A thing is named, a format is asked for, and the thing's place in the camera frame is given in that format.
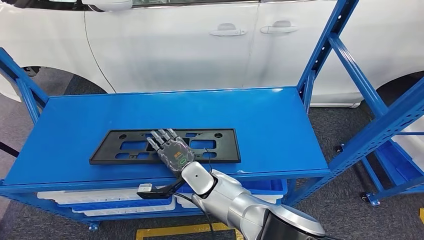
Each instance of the white storage bin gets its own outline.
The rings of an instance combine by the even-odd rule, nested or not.
[[[40,191],[37,198],[50,199],[58,204],[82,204],[98,202],[116,202],[140,200],[137,191],[141,188],[148,188],[150,183],[140,184],[139,187],[91,189],[91,190],[71,190],[71,191]]]
[[[93,217],[93,216],[118,215],[118,214],[136,214],[136,213],[172,211],[174,209],[175,209],[175,197],[172,197],[172,201],[169,205],[109,208],[109,209],[96,209],[96,210],[84,210],[84,211],[72,210],[72,212],[85,214],[87,217]]]

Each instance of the shelf foot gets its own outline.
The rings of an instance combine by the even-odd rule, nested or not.
[[[90,230],[90,231],[97,231],[97,230],[99,230],[99,222],[90,222],[89,224],[88,224],[88,230]]]
[[[380,201],[378,199],[376,199],[374,197],[373,193],[369,193],[369,192],[361,192],[360,194],[360,198],[366,202],[366,203],[370,203],[371,206],[378,206],[380,205]]]

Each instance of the blue metal frame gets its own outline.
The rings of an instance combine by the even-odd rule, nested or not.
[[[330,50],[334,49],[338,58],[346,68],[353,82],[358,87],[365,101],[370,106],[376,119],[368,124],[362,131],[354,136],[345,146],[344,151],[336,156],[330,163],[331,174],[308,180],[300,189],[288,196],[284,202],[293,206],[307,198],[316,190],[340,175],[353,164],[361,161],[366,155],[377,149],[409,124],[424,115],[424,78],[408,90],[391,107],[383,103],[380,96],[355,63],[353,57],[339,38],[347,20],[352,14],[358,0],[338,0],[336,6],[318,40],[311,58],[300,78],[297,88],[299,94],[305,93],[309,76],[319,73]],[[367,161],[363,161],[365,168],[370,169]]]
[[[331,16],[324,28],[321,37],[309,59],[307,66],[299,80],[295,89],[297,99],[302,100],[305,112],[309,111],[311,102],[312,89],[314,81],[319,74],[325,60],[330,51],[334,49],[337,56],[340,58],[354,83],[358,86],[365,100],[370,105],[371,110],[376,115],[376,119],[367,125],[360,133],[353,137],[345,146],[344,151],[335,157],[329,164],[329,169],[321,169],[313,174],[308,172],[290,172],[284,175],[285,178],[291,179],[289,182],[289,194],[285,203],[294,205],[307,198],[314,191],[331,181],[333,178],[341,174],[344,170],[352,166],[358,161],[363,161],[365,167],[371,168],[368,162],[364,160],[365,156],[377,149],[384,142],[389,140],[395,134],[398,134],[402,129],[410,123],[424,115],[424,79],[412,87],[400,99],[398,99],[391,107],[387,108],[381,100],[377,92],[372,88],[371,84],[364,76],[353,57],[339,39],[339,35],[351,16],[358,0],[338,0]],[[19,66],[13,62],[10,56],[0,48],[0,69],[11,82],[16,82],[19,90],[22,93],[22,98],[28,108],[33,122],[37,122],[40,113],[38,112],[37,104],[46,106],[49,97],[25,74]],[[55,97],[51,99],[51,104],[54,104],[56,99],[61,101],[70,96]],[[264,176],[247,174],[238,174],[235,177],[239,179],[254,178],[264,179]],[[266,176],[269,179],[273,177],[282,177],[280,173],[269,172]],[[300,189],[294,191],[297,178],[311,178]],[[155,183],[168,183],[173,179],[170,177],[156,178]],[[408,192],[417,191],[417,182],[406,182],[401,184],[402,188],[407,188]],[[54,202],[38,199],[33,192],[39,191],[57,191],[57,190],[85,190],[85,189],[103,189],[103,188],[124,188],[134,187],[140,184],[140,179],[122,179],[122,180],[105,180],[105,181],[88,181],[88,182],[53,182],[53,183],[37,183],[37,184],[0,184],[0,194],[10,199],[28,204],[37,208],[42,208],[54,214],[59,214],[83,223],[90,224],[91,230],[96,230],[99,226],[99,221],[103,220],[118,220],[118,219],[135,219],[135,218],[153,218],[153,217],[169,217],[169,216],[187,216],[201,214],[196,209],[177,207],[172,213],[169,212],[153,212],[128,215],[109,215],[86,217],[81,213],[74,213],[70,209],[58,207]]]
[[[411,132],[411,135],[422,134],[422,132]],[[392,187],[385,189],[379,177],[370,166],[366,157],[362,163],[368,172],[369,177],[377,188],[376,193],[366,193],[367,200],[372,206],[380,205],[380,199],[391,197],[397,194],[424,193],[424,172],[414,162],[408,153],[400,145],[392,140],[388,140],[385,145],[390,148],[379,147],[374,154],[391,181]],[[391,159],[402,162],[401,169],[395,166]]]
[[[0,56],[2,56],[0,74],[11,83],[16,83],[32,122],[35,124],[40,117],[38,107],[43,108],[49,101],[49,96],[35,84],[2,47],[0,47]]]

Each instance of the black cable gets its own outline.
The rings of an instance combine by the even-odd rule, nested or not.
[[[209,174],[212,173],[212,165],[211,165],[211,152],[209,151],[209,149],[207,149],[206,147],[204,148],[206,150],[206,152],[208,152],[209,154],[207,155],[207,158],[209,159]]]
[[[183,194],[181,194],[181,193],[173,192],[173,191],[170,191],[169,193],[170,193],[170,194],[173,194],[173,195],[176,195],[176,196],[178,196],[178,197],[181,197],[181,198],[183,198],[183,199],[185,199],[185,200],[189,201],[190,203],[194,204],[194,203],[193,203],[193,200],[191,200],[191,199],[190,199],[189,197],[187,197],[187,196],[184,196],[184,195],[183,195]],[[199,207],[199,209],[200,209],[200,210],[201,210],[201,212],[202,212],[202,213],[206,216],[206,218],[207,218],[207,222],[209,223],[210,234],[212,235],[212,240],[215,240],[215,232],[214,232],[214,228],[212,227],[211,219],[209,218],[208,214],[207,214],[205,211],[203,211],[203,209],[201,209],[200,207]]]

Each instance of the white car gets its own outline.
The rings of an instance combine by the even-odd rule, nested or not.
[[[21,67],[67,71],[108,93],[295,85],[336,3],[1,1],[0,47]],[[341,39],[375,88],[424,70],[423,11],[422,0],[359,2]],[[0,93],[19,100],[4,78]],[[332,52],[312,105],[361,100]]]

